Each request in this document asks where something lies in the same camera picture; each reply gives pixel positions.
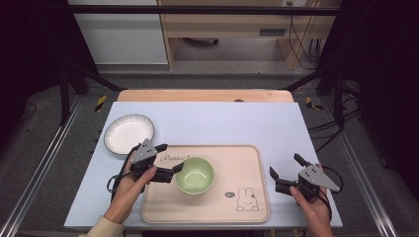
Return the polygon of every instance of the wooden tray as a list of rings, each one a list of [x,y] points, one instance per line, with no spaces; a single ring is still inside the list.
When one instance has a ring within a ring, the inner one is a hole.
[[[149,223],[263,222],[270,214],[259,151],[250,145],[169,146],[155,165],[172,168],[191,157],[207,159],[212,186],[191,196],[177,186],[151,183],[145,190],[142,217]]]

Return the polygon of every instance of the black cable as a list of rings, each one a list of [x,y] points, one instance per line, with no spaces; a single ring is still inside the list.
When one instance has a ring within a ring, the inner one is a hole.
[[[319,198],[323,203],[327,206],[327,209],[329,210],[329,220],[332,220],[332,207],[330,206],[329,198],[327,198],[327,194],[324,193],[324,191],[320,190],[321,193],[324,195],[324,198],[321,195],[317,195],[317,198]]]
[[[26,104],[26,106],[33,106],[35,109],[32,111],[32,113],[29,115],[29,116],[27,116],[27,117],[25,117],[25,118],[21,118],[21,119],[19,119],[18,120],[18,122],[21,122],[21,121],[23,121],[23,120],[26,120],[26,119],[29,119],[30,117],[32,117],[36,112],[37,112],[37,110],[38,110],[38,107],[36,106],[36,105],[34,105],[34,104],[31,104],[31,103],[29,103],[29,104]]]
[[[315,68],[308,68],[308,67],[304,67],[301,63],[301,61],[298,58],[298,55],[296,54],[295,50],[293,50],[293,44],[291,43],[291,31],[293,29],[293,15],[290,15],[291,20],[290,20],[290,31],[289,31],[289,43],[290,43],[290,48],[293,51],[293,54],[295,55],[296,60],[298,61],[299,66],[301,66],[304,69],[315,69]]]
[[[140,144],[138,144],[138,145],[136,145],[136,146],[132,147],[132,149],[130,150],[129,154],[126,156],[126,159],[124,160],[124,164],[123,164],[123,166],[121,167],[120,172],[119,172],[117,175],[112,176],[112,177],[111,177],[111,179],[109,179],[108,184],[107,184],[107,189],[108,189],[108,191],[109,191],[110,193],[112,193],[111,200],[112,200],[112,199],[114,199],[115,192],[117,191],[117,188],[118,188],[118,185],[120,184],[121,179],[122,179],[124,176],[126,176],[126,175],[130,174],[130,172],[128,172],[128,173],[126,173],[126,174],[124,174],[124,171],[125,171],[125,168],[126,168],[126,163],[128,162],[129,157],[132,155],[132,153],[133,153],[134,151],[136,151],[136,150],[138,149],[138,147],[139,147],[139,146],[140,146]],[[115,181],[114,181],[114,185],[113,185],[113,187],[110,189],[110,188],[109,188],[109,186],[110,186],[110,184],[111,184],[111,181],[112,181],[112,180],[115,180]]]
[[[338,177],[338,179],[340,181],[340,185],[338,186],[339,187],[339,191],[330,191],[330,192],[332,194],[339,194],[339,193],[341,193],[343,191],[343,187],[344,187],[342,176],[340,176],[337,171],[335,171],[334,169],[332,169],[332,168],[330,168],[328,166],[321,166],[321,168],[323,169],[323,171],[324,170],[329,170],[329,171],[333,172]]]
[[[352,115],[352,114],[354,114],[354,113],[357,113],[358,111],[359,111],[359,110],[358,110],[358,109],[356,109],[356,110],[354,110],[354,111],[352,111],[352,112],[349,112],[349,113],[347,113],[347,114],[343,115],[343,117],[344,117],[344,118],[345,118],[345,117],[348,117],[348,116],[350,116],[350,115]],[[332,121],[327,122],[327,123],[322,124],[322,125],[318,125],[318,126],[310,127],[310,128],[308,128],[307,130],[308,130],[308,132],[310,132],[310,133],[315,132],[315,131],[319,131],[319,130],[324,130],[324,129],[327,129],[330,125],[334,124],[335,122],[336,122],[336,120],[332,120]]]
[[[312,48],[313,48],[313,41],[314,39],[310,40],[310,46],[308,48],[308,56],[309,56],[308,60],[310,60],[314,64],[314,66],[317,68],[317,64],[320,59],[321,39],[317,39],[315,42],[314,55],[311,54]]]
[[[333,133],[333,134],[329,134],[329,135],[325,135],[325,136],[315,136],[315,137],[310,137],[310,138],[311,138],[311,140],[324,139],[324,138],[331,137],[331,136],[333,136],[334,134],[335,134],[335,133]]]
[[[307,53],[305,52],[304,46],[302,45],[302,41],[299,39],[298,33],[296,32],[295,27],[293,26],[293,15],[290,15],[290,18],[291,18],[291,20],[290,20],[290,31],[289,31],[289,43],[290,43],[291,50],[293,51],[293,54],[295,55],[296,60],[298,61],[299,65],[300,65],[302,68],[304,68],[304,69],[316,69],[316,65],[314,65],[314,64],[311,62],[310,57],[309,57],[309,56],[307,55]],[[312,16],[310,16],[310,17],[309,17],[309,19],[308,19],[308,24],[307,24],[307,26],[305,27],[305,31],[304,31],[304,34],[303,34],[304,36],[305,36],[305,34],[307,33],[307,31],[308,31],[308,25],[309,25],[309,23],[311,22],[311,19],[312,19]],[[295,50],[293,49],[293,45],[292,45],[292,43],[291,43],[291,31],[292,31],[292,30],[293,30],[293,33],[294,33],[294,34],[295,34],[295,36],[296,36],[296,39],[297,39],[297,40],[298,40],[298,42],[299,42],[299,45],[301,46],[302,52],[304,52],[304,55],[305,55],[305,57],[307,58],[308,62],[310,62],[310,64],[311,64],[311,65],[313,65],[313,66],[314,66],[314,68],[307,68],[307,67],[302,66],[302,63],[301,63],[301,61],[299,60],[298,55],[296,54]]]
[[[315,150],[315,152],[317,153],[317,152],[319,152],[321,149],[323,149],[327,144],[329,144],[332,140],[333,140],[333,138],[335,138],[341,131],[343,130],[343,128],[342,127],[340,127],[339,128],[339,130],[338,131],[336,131],[336,133],[335,134],[333,134],[326,142],[324,142],[324,144],[323,145],[321,145],[319,148],[317,148],[316,150]]]
[[[357,101],[357,99],[355,98],[355,97],[351,97],[351,98],[348,98],[348,99],[346,99],[345,101],[343,101],[343,103],[342,103],[342,106],[344,106],[347,102],[349,102],[349,101],[355,101],[355,102],[358,102]]]

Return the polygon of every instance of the human hand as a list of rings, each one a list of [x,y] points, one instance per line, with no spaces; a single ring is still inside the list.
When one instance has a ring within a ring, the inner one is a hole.
[[[329,237],[333,236],[332,228],[330,227],[329,208],[319,198],[314,197],[307,201],[302,193],[296,188],[291,186],[290,192],[298,205],[301,207],[307,221],[308,231],[313,237]],[[327,200],[327,190],[321,188],[320,196]]]
[[[126,163],[126,171],[129,170],[130,165],[129,159],[129,162]],[[133,174],[124,176],[104,217],[115,223],[123,224],[129,217],[132,206],[138,199],[142,188],[150,182],[156,171],[157,167],[150,167],[137,181]]]

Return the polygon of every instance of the wrist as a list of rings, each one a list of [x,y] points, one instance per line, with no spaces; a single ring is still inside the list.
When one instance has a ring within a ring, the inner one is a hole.
[[[87,236],[121,236],[125,227],[101,216]]]
[[[110,208],[106,211],[104,217],[117,224],[123,224],[124,222],[123,218],[115,211],[112,211]]]
[[[311,237],[333,237],[332,228],[330,226],[321,229],[309,229],[308,232],[310,233]]]

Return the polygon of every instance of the table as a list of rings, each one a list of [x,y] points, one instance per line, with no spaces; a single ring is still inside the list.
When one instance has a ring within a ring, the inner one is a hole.
[[[231,102],[236,99],[246,102]],[[275,182],[269,177],[269,167],[273,166],[283,179],[295,180],[301,167],[293,160],[294,153],[300,154],[311,163],[318,163],[298,104],[293,103],[293,97],[289,92],[267,90],[123,91],[110,111],[104,130],[115,119],[131,113],[146,115],[153,121],[156,126],[156,133],[153,137],[155,144],[235,143],[252,144],[258,147],[263,163],[271,214],[262,223],[151,224],[145,222],[140,214],[143,202],[143,196],[140,196],[132,209],[131,216],[125,223],[127,229],[272,229],[306,226],[303,213],[293,198],[276,193]],[[263,122],[258,122],[258,126],[249,126],[260,120]],[[125,156],[109,151],[103,142],[103,135],[101,134],[91,163],[67,216],[65,227],[88,229],[96,223],[98,217],[109,206],[111,196],[106,190],[106,182],[119,171]],[[329,199],[333,210],[331,225],[341,227],[342,221],[331,195]]]

